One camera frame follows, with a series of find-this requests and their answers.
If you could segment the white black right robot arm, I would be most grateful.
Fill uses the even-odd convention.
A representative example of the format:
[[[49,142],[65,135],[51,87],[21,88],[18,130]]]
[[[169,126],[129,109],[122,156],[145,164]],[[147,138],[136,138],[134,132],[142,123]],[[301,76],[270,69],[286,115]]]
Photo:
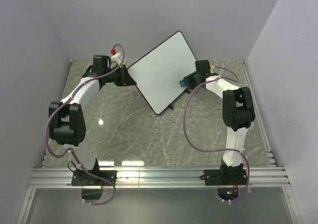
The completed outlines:
[[[193,96],[199,88],[216,94],[222,100],[222,119],[227,127],[226,147],[218,169],[206,169],[200,177],[206,185],[245,185],[248,183],[247,164],[243,154],[245,137],[255,120],[255,110],[251,91],[234,83],[239,78],[222,77],[211,72],[208,60],[195,62],[195,72],[180,81],[182,87],[191,91]]]

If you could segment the blue whiteboard eraser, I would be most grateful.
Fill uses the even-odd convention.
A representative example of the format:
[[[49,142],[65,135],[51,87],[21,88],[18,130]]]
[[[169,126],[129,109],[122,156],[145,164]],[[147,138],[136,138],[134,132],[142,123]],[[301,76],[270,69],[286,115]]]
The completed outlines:
[[[180,82],[179,82],[179,84],[180,84],[180,86],[181,87],[187,87],[188,86],[188,83],[187,83],[187,80],[181,80]]]

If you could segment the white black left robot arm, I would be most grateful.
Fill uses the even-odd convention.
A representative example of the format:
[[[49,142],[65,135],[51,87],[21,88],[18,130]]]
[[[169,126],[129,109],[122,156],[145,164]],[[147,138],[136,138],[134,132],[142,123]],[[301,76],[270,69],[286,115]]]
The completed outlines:
[[[45,133],[70,153],[75,169],[73,177],[78,182],[95,185],[101,174],[97,159],[91,154],[85,143],[86,125],[83,109],[91,98],[107,83],[116,86],[130,86],[135,82],[128,75],[123,64],[124,55],[112,50],[112,56],[95,55],[79,84],[60,102],[49,105],[49,120]]]

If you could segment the white board black frame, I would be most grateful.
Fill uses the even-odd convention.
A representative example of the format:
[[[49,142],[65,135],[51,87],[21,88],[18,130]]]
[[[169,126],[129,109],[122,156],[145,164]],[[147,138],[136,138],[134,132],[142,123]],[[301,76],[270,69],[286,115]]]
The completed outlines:
[[[183,33],[177,31],[129,66],[127,72],[159,115],[185,91],[179,82],[195,71],[195,61]]]

